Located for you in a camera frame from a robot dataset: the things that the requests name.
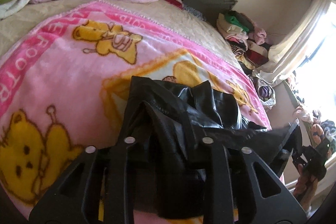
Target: bear eye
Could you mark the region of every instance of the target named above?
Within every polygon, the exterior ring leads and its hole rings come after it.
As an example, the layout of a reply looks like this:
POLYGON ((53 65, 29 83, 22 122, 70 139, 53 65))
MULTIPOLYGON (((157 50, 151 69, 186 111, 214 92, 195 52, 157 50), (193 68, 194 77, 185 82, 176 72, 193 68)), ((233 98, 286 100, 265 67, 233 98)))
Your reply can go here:
POLYGON ((30 161, 28 161, 26 167, 29 168, 29 169, 32 169, 33 165, 30 161))
POLYGON ((18 178, 21 177, 21 173, 22 173, 22 168, 21 168, 21 166, 19 166, 19 165, 16 166, 15 173, 16 173, 16 176, 17 176, 18 178))
POLYGON ((25 145, 24 148, 23 148, 23 151, 24 151, 25 155, 28 155, 29 152, 30 152, 30 147, 25 145))

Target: bed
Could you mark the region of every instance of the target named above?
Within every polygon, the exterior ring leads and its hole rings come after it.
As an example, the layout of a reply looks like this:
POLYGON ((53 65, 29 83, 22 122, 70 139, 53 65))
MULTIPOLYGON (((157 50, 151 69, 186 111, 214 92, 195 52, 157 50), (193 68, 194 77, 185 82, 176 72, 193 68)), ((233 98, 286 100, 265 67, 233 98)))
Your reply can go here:
MULTIPOLYGON (((270 128, 253 85, 212 26, 219 11, 235 1, 186 0, 210 24, 164 0, 56 0, 28 5, 0 21, 0 180, 25 218, 84 147, 115 143, 132 75, 189 86, 209 80, 234 95, 244 116, 270 128), (35 175, 28 174, 30 188, 24 195, 18 191, 22 185, 4 179, 8 162, 1 152, 10 141, 30 142, 32 136, 36 142, 22 147, 23 157, 35 155, 26 167, 33 170, 35 161, 38 168, 35 175), (51 154, 66 156, 53 162, 51 154)), ((23 176, 18 165, 15 172, 13 179, 23 176)))

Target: silver screw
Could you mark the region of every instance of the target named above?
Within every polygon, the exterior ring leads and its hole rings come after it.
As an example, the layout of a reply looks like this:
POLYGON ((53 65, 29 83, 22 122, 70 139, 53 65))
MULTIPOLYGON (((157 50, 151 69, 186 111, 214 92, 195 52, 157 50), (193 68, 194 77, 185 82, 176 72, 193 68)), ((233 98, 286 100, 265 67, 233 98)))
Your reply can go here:
POLYGON ((126 138, 124 139, 124 142, 125 142, 125 143, 128 143, 128 144, 130 144, 130 143, 135 143, 135 138, 133 138, 133 137, 126 137, 126 138))
POLYGON ((88 146, 87 148, 85 148, 85 152, 88 154, 95 153, 96 148, 94 146, 88 146))
POLYGON ((241 149, 241 151, 244 153, 244 154, 251 154, 252 153, 252 149, 251 148, 249 148, 249 147, 243 147, 242 149, 241 149))
POLYGON ((213 139, 210 138, 210 137, 204 137, 204 138, 202 139, 202 141, 203 141, 204 143, 206 143, 206 144, 212 144, 212 143, 213 143, 213 139))

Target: black leather garment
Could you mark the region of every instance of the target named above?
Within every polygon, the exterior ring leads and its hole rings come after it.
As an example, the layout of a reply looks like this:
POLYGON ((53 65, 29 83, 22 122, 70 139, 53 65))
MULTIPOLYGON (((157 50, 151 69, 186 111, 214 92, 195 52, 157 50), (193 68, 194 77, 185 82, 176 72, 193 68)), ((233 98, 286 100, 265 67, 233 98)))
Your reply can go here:
POLYGON ((193 127, 202 128, 226 148, 248 146, 270 166, 277 159, 272 165, 275 173, 288 159, 279 160, 279 155, 290 137, 289 128, 267 131, 249 121, 241 115, 233 95, 212 89, 208 81, 190 88, 133 76, 118 143, 133 136, 143 147, 149 147, 154 166, 152 171, 136 174, 135 209, 170 218, 174 212, 176 218, 181 218, 181 212, 185 212, 184 218, 202 213, 205 172, 189 169, 186 164, 187 133, 181 119, 185 112, 193 127))

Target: cartoon butterfly bear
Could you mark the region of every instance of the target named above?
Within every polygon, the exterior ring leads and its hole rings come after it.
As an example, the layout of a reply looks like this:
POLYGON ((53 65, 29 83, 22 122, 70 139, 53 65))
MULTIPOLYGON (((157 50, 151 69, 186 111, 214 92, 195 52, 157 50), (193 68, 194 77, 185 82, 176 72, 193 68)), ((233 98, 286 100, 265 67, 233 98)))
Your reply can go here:
POLYGON ((114 53, 131 65, 137 61, 137 43, 142 36, 124 31, 121 25, 113 25, 89 20, 86 24, 78 26, 73 31, 75 40, 84 40, 94 43, 95 49, 84 49, 84 53, 97 52, 106 56, 114 53))
POLYGON ((32 205, 83 150, 71 145, 67 130, 56 119, 55 107, 49 106, 46 112, 52 123, 44 138, 19 110, 0 141, 0 180, 9 193, 32 205))

